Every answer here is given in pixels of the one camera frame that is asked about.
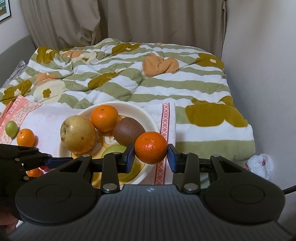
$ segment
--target gray headboard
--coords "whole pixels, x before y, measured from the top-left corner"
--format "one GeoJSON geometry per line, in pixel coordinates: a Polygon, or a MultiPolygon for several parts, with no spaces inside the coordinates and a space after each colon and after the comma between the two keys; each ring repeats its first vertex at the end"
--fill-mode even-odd
{"type": "Polygon", "coordinates": [[[21,59],[29,62],[36,48],[30,36],[26,36],[0,54],[0,86],[9,78],[21,59]]]}

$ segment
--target bed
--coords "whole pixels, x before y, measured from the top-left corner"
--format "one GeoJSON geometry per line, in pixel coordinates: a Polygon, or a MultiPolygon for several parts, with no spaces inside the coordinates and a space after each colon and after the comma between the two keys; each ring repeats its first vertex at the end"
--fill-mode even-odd
{"type": "Polygon", "coordinates": [[[234,107],[216,56],[196,47],[124,43],[39,47],[25,71],[0,89],[0,112],[23,95],[31,101],[85,109],[107,101],[176,105],[176,148],[200,158],[243,161],[255,153],[252,127],[234,107]]]}

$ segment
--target curtain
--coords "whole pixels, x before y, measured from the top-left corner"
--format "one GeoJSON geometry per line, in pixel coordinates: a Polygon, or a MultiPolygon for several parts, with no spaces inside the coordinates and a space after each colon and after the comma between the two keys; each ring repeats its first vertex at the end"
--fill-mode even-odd
{"type": "Polygon", "coordinates": [[[123,42],[190,45],[221,57],[224,0],[21,0],[35,45],[87,46],[123,42]]]}

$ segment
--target brown kiwi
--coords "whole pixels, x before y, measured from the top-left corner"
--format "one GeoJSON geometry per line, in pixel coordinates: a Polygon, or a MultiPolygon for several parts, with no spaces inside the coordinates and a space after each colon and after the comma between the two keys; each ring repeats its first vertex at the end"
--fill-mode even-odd
{"type": "Polygon", "coordinates": [[[143,133],[145,133],[144,127],[130,117],[123,118],[113,129],[114,139],[123,146],[135,143],[143,133]]]}

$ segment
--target picture frame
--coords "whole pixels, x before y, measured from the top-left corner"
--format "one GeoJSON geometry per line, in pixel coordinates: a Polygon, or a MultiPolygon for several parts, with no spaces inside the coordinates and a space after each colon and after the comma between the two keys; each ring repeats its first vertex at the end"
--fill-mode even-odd
{"type": "Polygon", "coordinates": [[[0,0],[0,23],[11,16],[9,0],[0,0]]]}

